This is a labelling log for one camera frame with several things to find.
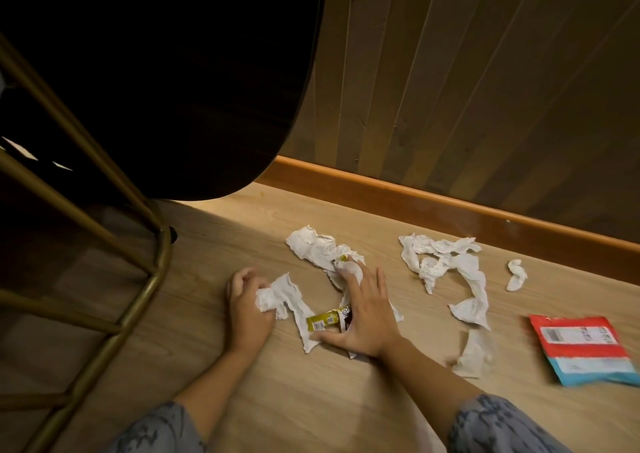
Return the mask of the person's left hand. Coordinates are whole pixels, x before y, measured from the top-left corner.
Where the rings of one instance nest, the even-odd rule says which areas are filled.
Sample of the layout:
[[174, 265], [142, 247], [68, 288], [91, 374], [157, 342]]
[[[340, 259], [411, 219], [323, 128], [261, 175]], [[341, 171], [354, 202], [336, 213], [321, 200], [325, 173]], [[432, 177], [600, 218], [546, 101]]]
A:
[[227, 284], [225, 298], [225, 350], [252, 361], [259, 355], [274, 328], [275, 311], [263, 312], [260, 315], [231, 315], [227, 306]]

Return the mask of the person's right hand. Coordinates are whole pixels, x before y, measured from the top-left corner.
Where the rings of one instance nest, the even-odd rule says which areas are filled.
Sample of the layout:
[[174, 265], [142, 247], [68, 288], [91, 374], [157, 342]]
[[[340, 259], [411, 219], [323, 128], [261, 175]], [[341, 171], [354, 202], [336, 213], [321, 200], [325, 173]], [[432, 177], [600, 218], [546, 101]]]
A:
[[346, 332], [351, 334], [351, 351], [380, 360], [388, 365], [393, 348], [403, 337], [390, 305], [386, 277], [378, 268], [378, 300], [368, 309], [361, 309], [361, 284], [349, 272], [340, 271], [349, 285], [353, 319]]

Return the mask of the long white tissue strip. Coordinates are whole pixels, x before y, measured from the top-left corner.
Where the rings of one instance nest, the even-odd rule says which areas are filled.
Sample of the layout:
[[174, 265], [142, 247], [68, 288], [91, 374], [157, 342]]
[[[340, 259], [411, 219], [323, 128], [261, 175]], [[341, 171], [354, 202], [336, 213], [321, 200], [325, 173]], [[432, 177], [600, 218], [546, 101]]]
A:
[[267, 288], [258, 289], [255, 305], [261, 312], [276, 311], [277, 320], [286, 320], [289, 312], [292, 312], [305, 354], [319, 344], [311, 339], [312, 332], [307, 325], [307, 319], [315, 316], [315, 312], [304, 302], [299, 287], [292, 282], [289, 273], [278, 277]]

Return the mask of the wide white tissue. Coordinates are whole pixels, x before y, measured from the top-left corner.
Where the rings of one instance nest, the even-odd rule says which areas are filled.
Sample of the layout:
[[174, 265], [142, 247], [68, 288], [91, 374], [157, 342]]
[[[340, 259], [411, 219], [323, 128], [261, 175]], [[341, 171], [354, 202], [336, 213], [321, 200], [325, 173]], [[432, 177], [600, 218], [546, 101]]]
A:
[[285, 242], [297, 257], [324, 270], [332, 285], [342, 293], [339, 307], [351, 305], [349, 285], [340, 271], [354, 275], [360, 285], [363, 277], [361, 263], [365, 264], [363, 256], [346, 245], [337, 245], [330, 236], [317, 234], [309, 226], [292, 232]]

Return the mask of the person's left forearm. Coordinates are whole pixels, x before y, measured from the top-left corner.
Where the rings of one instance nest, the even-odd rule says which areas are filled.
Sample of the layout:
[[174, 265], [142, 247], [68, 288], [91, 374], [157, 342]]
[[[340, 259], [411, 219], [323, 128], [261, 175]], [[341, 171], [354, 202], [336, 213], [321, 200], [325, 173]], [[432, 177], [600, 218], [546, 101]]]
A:
[[260, 352], [261, 349], [229, 348], [172, 399], [185, 409], [205, 443], [210, 441], [230, 398]]

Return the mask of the person's right forearm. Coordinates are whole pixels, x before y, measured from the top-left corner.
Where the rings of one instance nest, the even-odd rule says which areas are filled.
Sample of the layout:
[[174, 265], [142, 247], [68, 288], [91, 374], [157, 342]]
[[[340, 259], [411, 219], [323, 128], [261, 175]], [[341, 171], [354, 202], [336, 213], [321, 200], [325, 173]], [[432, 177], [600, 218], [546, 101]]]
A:
[[384, 346], [380, 360], [444, 443], [462, 406], [484, 394], [480, 388], [421, 353], [403, 337]]

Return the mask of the yellow snack wrapper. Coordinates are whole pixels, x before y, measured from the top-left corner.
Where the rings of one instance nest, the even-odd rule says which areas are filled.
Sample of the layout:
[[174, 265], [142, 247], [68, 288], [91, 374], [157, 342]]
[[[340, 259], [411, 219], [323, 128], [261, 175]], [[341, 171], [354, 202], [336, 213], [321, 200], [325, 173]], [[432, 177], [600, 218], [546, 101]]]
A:
[[314, 333], [316, 331], [338, 327], [340, 332], [344, 333], [347, 331], [352, 319], [353, 313], [351, 306], [342, 306], [306, 318], [307, 330], [309, 333]]

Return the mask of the large torn white tissue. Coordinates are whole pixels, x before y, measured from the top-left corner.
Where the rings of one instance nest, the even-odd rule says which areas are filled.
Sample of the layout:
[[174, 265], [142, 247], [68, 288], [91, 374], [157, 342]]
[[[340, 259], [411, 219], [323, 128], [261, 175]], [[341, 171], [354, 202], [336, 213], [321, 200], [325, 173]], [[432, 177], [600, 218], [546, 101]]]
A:
[[398, 239], [403, 248], [403, 261], [409, 270], [418, 274], [428, 294], [433, 293], [439, 278], [448, 271], [457, 271], [468, 284], [472, 296], [458, 304], [450, 304], [452, 315], [462, 322], [491, 330], [486, 317], [489, 309], [486, 277], [479, 269], [476, 255], [482, 248], [475, 238], [434, 240], [411, 234]]

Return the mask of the wooden baseboard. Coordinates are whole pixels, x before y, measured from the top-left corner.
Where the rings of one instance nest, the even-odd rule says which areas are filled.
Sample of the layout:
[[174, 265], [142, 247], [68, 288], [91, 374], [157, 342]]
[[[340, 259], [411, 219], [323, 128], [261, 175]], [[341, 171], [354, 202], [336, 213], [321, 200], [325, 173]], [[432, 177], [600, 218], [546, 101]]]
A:
[[640, 286], [640, 244], [277, 156], [256, 183]]

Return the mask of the flat white tissue piece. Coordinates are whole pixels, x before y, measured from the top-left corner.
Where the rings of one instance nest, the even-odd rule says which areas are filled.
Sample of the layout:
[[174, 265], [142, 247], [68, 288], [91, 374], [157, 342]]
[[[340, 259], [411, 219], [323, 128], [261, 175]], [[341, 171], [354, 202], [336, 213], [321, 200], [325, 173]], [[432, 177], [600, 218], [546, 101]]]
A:
[[466, 379], [480, 379], [489, 373], [497, 356], [497, 348], [491, 331], [472, 328], [462, 354], [452, 366], [456, 375]]

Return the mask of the small white tissue scrap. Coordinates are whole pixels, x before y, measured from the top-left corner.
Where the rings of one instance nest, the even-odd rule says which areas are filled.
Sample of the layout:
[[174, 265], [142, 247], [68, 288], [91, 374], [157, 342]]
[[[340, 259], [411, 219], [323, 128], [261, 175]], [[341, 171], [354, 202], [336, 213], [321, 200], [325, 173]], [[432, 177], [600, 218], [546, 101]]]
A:
[[511, 260], [507, 264], [508, 271], [511, 273], [511, 277], [506, 286], [507, 292], [516, 292], [519, 291], [526, 282], [528, 276], [526, 271], [522, 266], [522, 260], [516, 258]]

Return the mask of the grey patterned sleeve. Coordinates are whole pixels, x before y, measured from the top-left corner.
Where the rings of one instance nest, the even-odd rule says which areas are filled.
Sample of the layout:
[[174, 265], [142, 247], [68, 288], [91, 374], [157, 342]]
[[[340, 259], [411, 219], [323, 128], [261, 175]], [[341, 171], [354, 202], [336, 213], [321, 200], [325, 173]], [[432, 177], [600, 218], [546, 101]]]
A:
[[505, 398], [480, 394], [457, 413], [448, 453], [572, 453]]
[[185, 407], [167, 402], [128, 426], [101, 453], [207, 453], [207, 446]]

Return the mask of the red and blue packet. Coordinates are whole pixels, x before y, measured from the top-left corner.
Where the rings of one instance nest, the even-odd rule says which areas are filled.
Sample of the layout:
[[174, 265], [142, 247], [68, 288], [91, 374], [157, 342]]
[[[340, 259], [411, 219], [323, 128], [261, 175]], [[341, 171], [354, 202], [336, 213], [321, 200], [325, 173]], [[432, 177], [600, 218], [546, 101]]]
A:
[[543, 353], [564, 387], [616, 383], [640, 388], [628, 352], [605, 317], [529, 316]]

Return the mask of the gold metal table frame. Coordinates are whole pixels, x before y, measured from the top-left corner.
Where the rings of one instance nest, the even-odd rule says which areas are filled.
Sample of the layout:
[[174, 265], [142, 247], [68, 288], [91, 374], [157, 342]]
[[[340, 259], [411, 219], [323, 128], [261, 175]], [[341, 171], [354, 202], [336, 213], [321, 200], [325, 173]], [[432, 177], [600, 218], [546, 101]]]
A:
[[0, 172], [50, 204], [69, 220], [110, 247], [116, 254], [121, 255], [128, 263], [144, 271], [147, 276], [140, 291], [116, 322], [78, 312], [69, 306], [55, 302], [27, 297], [0, 287], [0, 307], [104, 335], [104, 339], [95, 353], [85, 362], [73, 382], [63, 393], [0, 395], [0, 413], [48, 410], [48, 416], [45, 417], [21, 453], [49, 453], [76, 410], [87, 398], [101, 375], [132, 334], [156, 291], [163, 284], [171, 263], [174, 229], [169, 225], [155, 202], [144, 197], [143, 193], [108, 156], [106, 150], [93, 138], [51, 86], [2, 33], [0, 33], [0, 68], [4, 69], [18, 85], [27, 90], [39, 106], [57, 122], [64, 133], [76, 144], [84, 156], [92, 161], [108, 181], [123, 194], [134, 211], [154, 232], [157, 241], [154, 261], [145, 261], [75, 203], [7, 154], [5, 150], [0, 150]]

